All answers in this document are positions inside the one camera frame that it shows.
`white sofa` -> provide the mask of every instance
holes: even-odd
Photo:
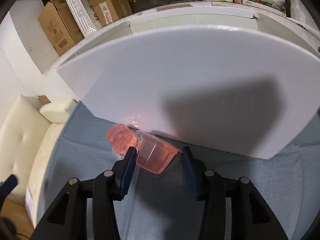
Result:
[[[19,96],[0,129],[0,181],[10,174],[18,177],[19,184],[8,198],[19,204],[26,199],[34,226],[51,153],[75,106],[74,100],[67,99],[46,104],[38,112]]]

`metal screw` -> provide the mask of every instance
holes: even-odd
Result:
[[[111,171],[111,170],[105,171],[103,173],[103,175],[106,176],[106,177],[111,177],[113,175],[113,171]]]
[[[204,174],[205,174],[206,176],[208,176],[208,177],[212,177],[212,176],[214,175],[214,171],[212,171],[212,170],[206,170],[206,171],[204,172]]]
[[[77,182],[78,182],[77,178],[69,179],[69,184],[71,184],[71,185],[76,184]]]
[[[249,183],[249,179],[248,179],[247,177],[242,177],[242,178],[240,179],[240,181],[241,181],[242,183],[244,183],[244,184],[248,184],[248,183]]]

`blue tablecloth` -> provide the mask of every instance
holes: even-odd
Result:
[[[61,133],[44,178],[38,221],[72,177],[95,178],[112,168],[116,156],[105,138],[114,123],[94,117],[80,102]],[[165,138],[181,148],[187,144]],[[320,209],[320,118],[270,160],[189,145],[195,157],[220,175],[247,176],[265,198],[289,239],[300,239]],[[136,167],[128,195],[115,202],[122,240],[195,240],[203,202],[191,195],[180,155],[159,175]],[[227,217],[227,235],[230,234]],[[88,201],[88,239],[92,233],[92,202]]]

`brown cardboard box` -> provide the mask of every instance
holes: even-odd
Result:
[[[51,103],[49,98],[47,98],[45,95],[38,96],[38,100],[40,101],[41,104],[46,105],[48,103]]]
[[[89,0],[102,26],[132,14],[128,0]]]
[[[58,55],[83,39],[66,0],[50,0],[39,15],[39,22]]]

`shopping bag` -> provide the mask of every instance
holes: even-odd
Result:
[[[98,16],[88,4],[89,0],[66,1],[84,37],[102,27]]]

